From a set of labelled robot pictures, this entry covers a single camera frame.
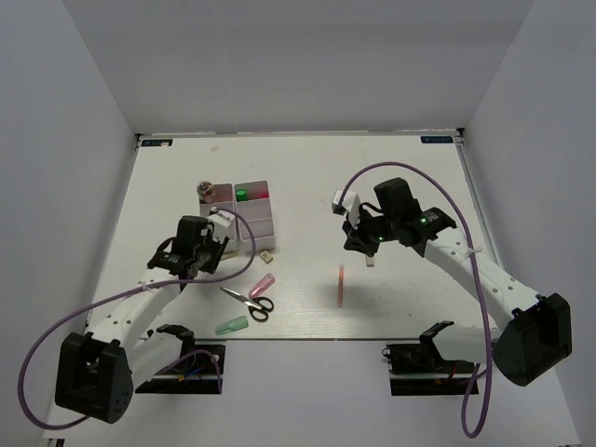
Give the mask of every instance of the scissors handle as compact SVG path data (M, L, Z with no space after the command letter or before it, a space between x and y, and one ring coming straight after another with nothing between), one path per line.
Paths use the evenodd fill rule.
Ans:
M265 296L252 298L252 301L261 307L260 309L257 309L256 307L249 307L249 313L251 314L252 319L258 321L259 323L265 323L269 319L269 312L273 312L273 309L275 309L273 301Z

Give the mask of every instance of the wall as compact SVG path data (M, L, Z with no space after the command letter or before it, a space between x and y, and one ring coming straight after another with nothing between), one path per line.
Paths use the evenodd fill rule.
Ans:
M596 4L536 2L469 123L467 159L511 273L573 313L557 372L582 445L596 445Z
M64 0L133 130L463 127L532 0Z
M88 302L134 160L134 135L59 0L8 0L0 14L0 445L41 431L17 402L35 338ZM27 377L46 417L61 331Z

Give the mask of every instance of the white table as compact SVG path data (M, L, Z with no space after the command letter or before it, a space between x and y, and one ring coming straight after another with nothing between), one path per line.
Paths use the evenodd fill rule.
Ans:
M275 261L256 259L248 273L226 287L248 290L265 273L277 281L266 295L276 310L265 324L225 338L392 339L417 337L435 322L451 319L480 325L476 302L436 266L398 242L382 244L376 266L344 251L343 218L332 214L337 189L359 169L398 160L438 180L467 216L483 247L476 212L454 144L422 144L417 136L237 136L179 138L170 147L140 147L129 189L102 271L95 300L136 285L156 246L173 236L180 217L198 214L196 184L267 180L277 234ZM373 187L405 178L423 210L449 204L426 180L406 169L373 170L355 183L363 200L376 203ZM246 255L223 261L222 276L246 263ZM339 264L345 264L344 306L337 307ZM248 315L219 285L186 288L152 327L182 324L197 338L215 338L216 325ZM110 306L94 311L91 324Z

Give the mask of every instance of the green object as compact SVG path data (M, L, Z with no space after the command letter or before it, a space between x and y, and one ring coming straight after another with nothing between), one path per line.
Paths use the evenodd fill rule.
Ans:
M249 195L243 189L236 191L236 202L246 202L249 199Z
M225 323L220 324L215 328L216 335L224 335L226 333L240 331L249 327L249 319L246 316L230 319Z

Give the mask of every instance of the pink object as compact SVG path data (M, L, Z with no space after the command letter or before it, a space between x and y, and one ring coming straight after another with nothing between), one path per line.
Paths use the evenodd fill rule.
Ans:
M251 291L249 291L249 298L256 298L257 296L260 296L261 293L269 289L271 284L273 284L274 282L276 282L275 277L270 273L267 273L263 277L263 279L257 282L256 285L251 289Z

